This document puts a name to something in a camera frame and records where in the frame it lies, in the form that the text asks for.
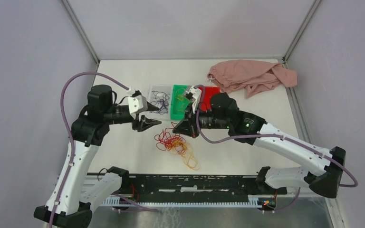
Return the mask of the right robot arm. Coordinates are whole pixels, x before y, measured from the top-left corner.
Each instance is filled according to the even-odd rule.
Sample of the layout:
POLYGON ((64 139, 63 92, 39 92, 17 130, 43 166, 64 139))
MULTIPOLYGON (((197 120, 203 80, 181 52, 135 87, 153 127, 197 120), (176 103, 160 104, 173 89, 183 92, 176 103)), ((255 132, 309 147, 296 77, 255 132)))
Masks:
POLYGON ((183 97, 190 102, 183 119, 173 128, 174 133, 201 136, 212 144, 235 140, 270 150, 298 164, 292 168, 261 168, 255 181, 258 192, 267 194, 283 187, 309 188, 325 198, 337 197, 346 171, 343 148, 327 149, 291 136, 264 118, 240 110, 236 100, 226 93, 213 95, 207 111, 199 108, 200 90, 184 92, 183 97))

